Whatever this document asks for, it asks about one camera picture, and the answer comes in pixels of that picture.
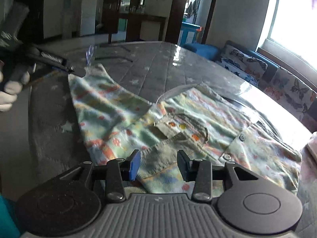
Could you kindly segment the white gloved left hand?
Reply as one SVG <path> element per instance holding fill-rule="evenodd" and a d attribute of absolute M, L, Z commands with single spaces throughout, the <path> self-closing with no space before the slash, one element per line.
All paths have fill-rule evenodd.
<path fill-rule="evenodd" d="M 4 85 L 4 90 L 1 91 L 1 112 L 7 112 L 12 108 L 13 103 L 17 100 L 17 95 L 21 93 L 23 86 L 30 81 L 30 71 L 34 70 L 34 66 L 28 66 L 20 80 L 8 81 Z"/>

